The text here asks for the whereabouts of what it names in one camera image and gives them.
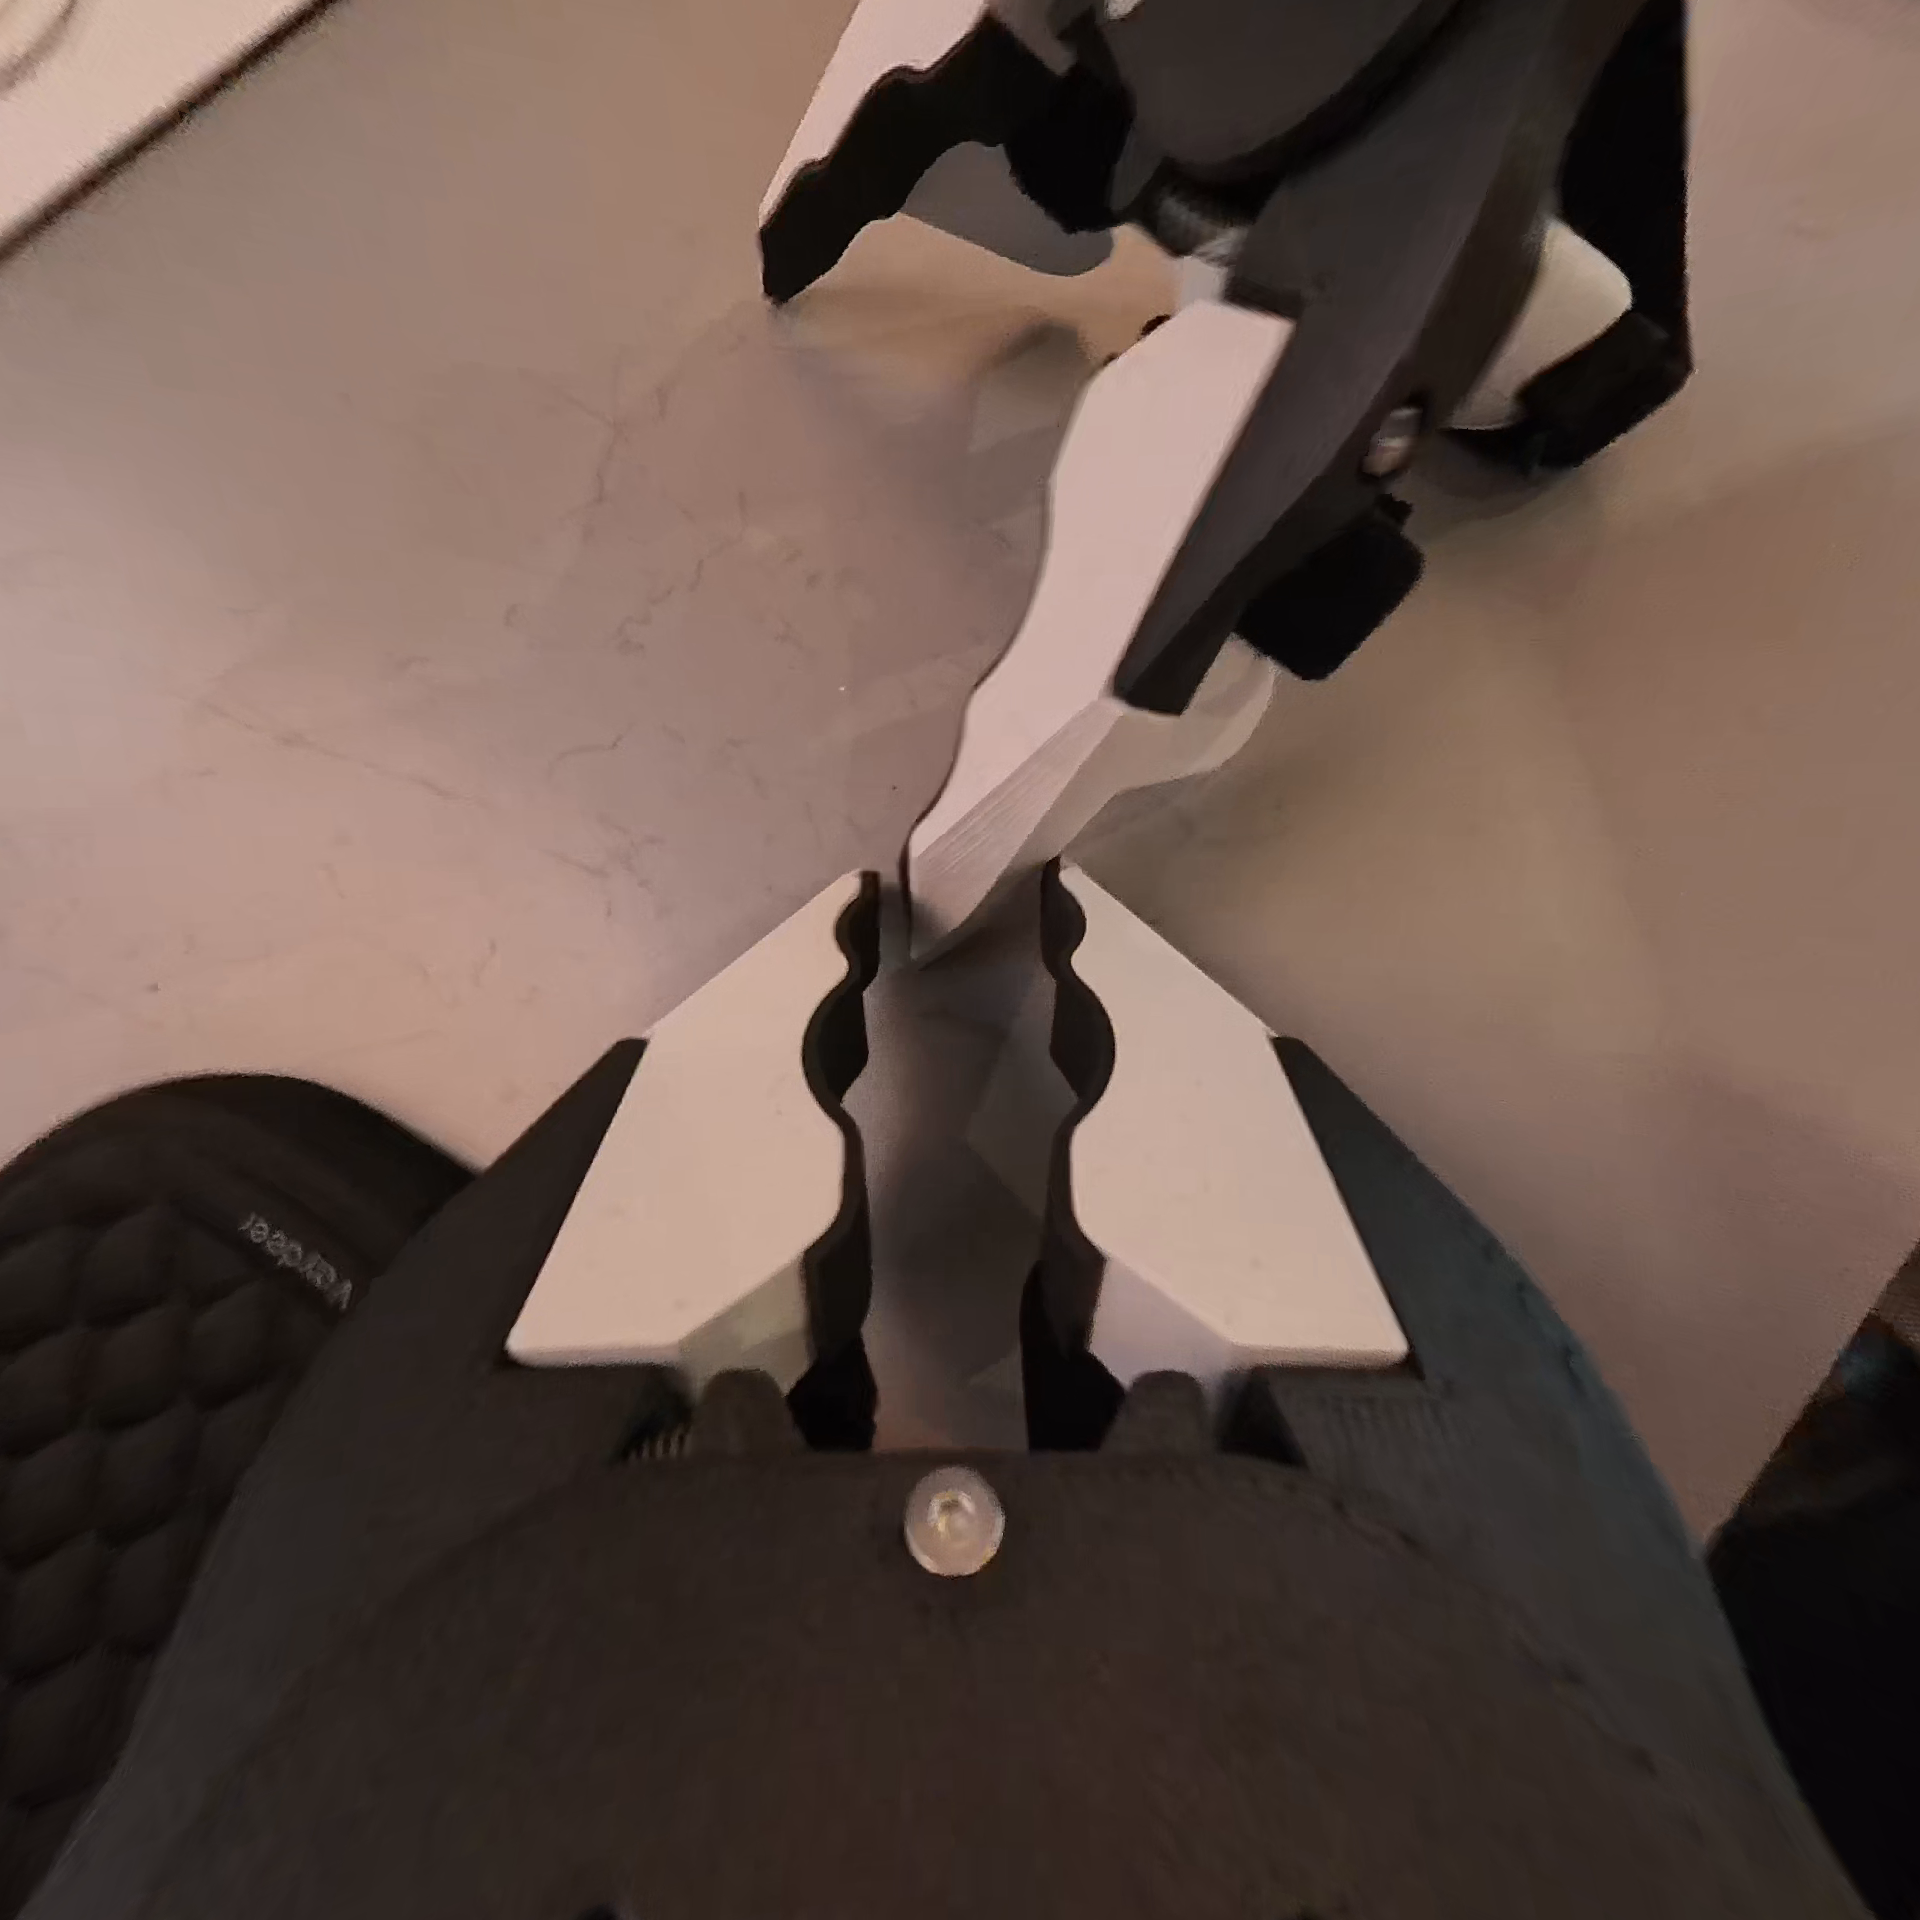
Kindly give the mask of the dark object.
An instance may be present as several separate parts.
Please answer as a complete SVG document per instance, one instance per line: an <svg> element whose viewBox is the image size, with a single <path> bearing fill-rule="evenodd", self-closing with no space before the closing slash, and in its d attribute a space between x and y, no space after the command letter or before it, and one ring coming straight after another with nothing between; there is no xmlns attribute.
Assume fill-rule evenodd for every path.
<svg viewBox="0 0 1920 1920"><path fill-rule="evenodd" d="M1709 1544L1766 1728L1881 1918L1917 1916L1917 1254Z"/></svg>

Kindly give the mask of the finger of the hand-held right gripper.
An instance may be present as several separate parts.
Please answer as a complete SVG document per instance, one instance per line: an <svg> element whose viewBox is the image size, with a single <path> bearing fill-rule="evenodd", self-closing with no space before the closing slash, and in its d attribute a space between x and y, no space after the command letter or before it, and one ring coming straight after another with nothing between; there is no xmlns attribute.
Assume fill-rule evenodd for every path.
<svg viewBox="0 0 1920 1920"><path fill-rule="evenodd" d="M1114 254L1046 182L1072 122L1089 5L862 2L760 204L760 287L792 303L870 227L906 216L1054 278Z"/></svg>
<svg viewBox="0 0 1920 1920"><path fill-rule="evenodd" d="M902 847L914 963L965 942L1107 804L1218 767L1257 727L1278 675L1238 642L1174 716L1126 704L1115 676L1290 335L1278 316L1192 301L1075 405L1036 589Z"/></svg>

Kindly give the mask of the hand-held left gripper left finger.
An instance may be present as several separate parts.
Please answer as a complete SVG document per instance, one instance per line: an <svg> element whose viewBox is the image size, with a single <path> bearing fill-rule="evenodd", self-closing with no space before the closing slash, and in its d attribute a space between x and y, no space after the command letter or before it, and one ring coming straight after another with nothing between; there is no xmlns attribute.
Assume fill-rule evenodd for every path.
<svg viewBox="0 0 1920 1920"><path fill-rule="evenodd" d="M513 1362L652 1364L690 1396L756 1371L812 1446L873 1446L873 1222L848 1093L878 964L881 878L850 870L643 1038Z"/></svg>

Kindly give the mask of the white flat board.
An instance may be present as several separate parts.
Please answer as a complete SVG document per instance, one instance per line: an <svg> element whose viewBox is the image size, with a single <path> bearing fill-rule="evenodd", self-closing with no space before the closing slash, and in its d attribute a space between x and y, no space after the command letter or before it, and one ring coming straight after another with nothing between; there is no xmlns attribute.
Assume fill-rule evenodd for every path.
<svg viewBox="0 0 1920 1920"><path fill-rule="evenodd" d="M4 2L3 252L317 12L322 2Z"/></svg>

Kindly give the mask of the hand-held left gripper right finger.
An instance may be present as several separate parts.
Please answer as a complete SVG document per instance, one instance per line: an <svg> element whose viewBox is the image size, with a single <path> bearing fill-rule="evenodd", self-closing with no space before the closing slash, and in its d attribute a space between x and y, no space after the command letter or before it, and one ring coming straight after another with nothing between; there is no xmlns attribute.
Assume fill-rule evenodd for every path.
<svg viewBox="0 0 1920 1920"><path fill-rule="evenodd" d="M1027 1444L1098 1448L1150 1375L1185 1375L1221 1426L1269 1367L1402 1370L1274 1029L1076 866L1042 872L1040 935L1069 1106L1024 1284Z"/></svg>

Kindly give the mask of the black quilted pad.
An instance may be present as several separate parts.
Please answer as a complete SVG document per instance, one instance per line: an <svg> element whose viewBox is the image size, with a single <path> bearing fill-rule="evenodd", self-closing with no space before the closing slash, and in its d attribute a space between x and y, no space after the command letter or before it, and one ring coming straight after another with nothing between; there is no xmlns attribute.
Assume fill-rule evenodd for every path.
<svg viewBox="0 0 1920 1920"><path fill-rule="evenodd" d="M267 1072L112 1094L4 1166L8 1883L105 1783L312 1364L472 1178L371 1104Z"/></svg>

